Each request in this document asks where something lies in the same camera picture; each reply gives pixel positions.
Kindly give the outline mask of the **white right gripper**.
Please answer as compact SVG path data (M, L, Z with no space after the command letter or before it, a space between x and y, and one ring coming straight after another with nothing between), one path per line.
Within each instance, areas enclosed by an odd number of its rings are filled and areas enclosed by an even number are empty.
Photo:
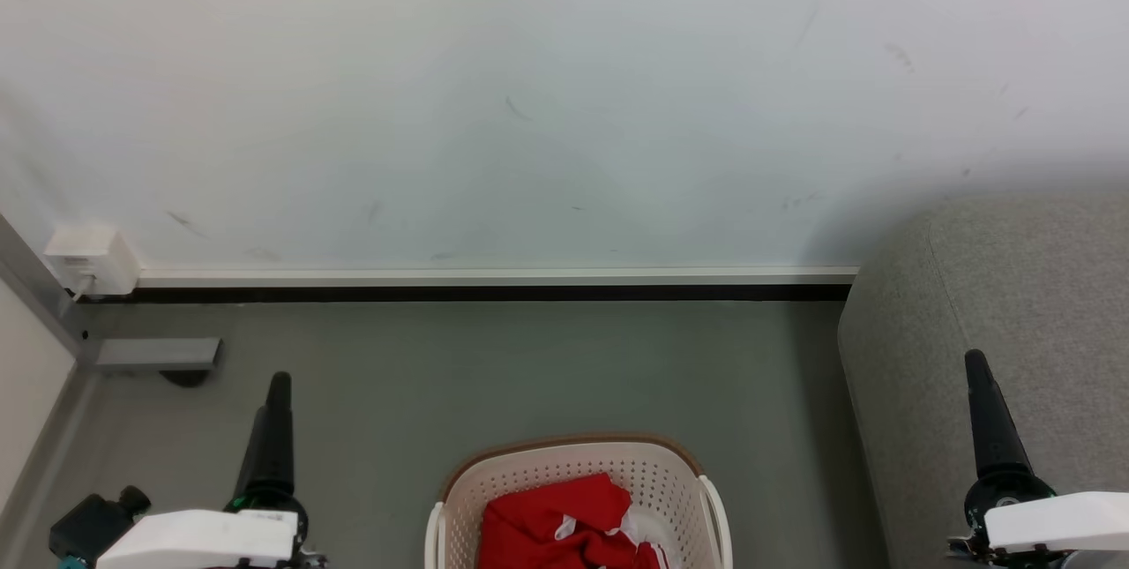
M964 356L975 483L970 533L947 540L947 558L980 568L1124 568L1128 496L1057 494L1033 476L1003 389L980 349Z

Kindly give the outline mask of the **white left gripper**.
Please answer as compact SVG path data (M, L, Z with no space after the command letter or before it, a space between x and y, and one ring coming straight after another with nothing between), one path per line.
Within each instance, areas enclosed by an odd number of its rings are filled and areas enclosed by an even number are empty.
M295 499L290 373L274 373L222 510L146 515L96 558L97 568L326 568L305 548L308 517Z

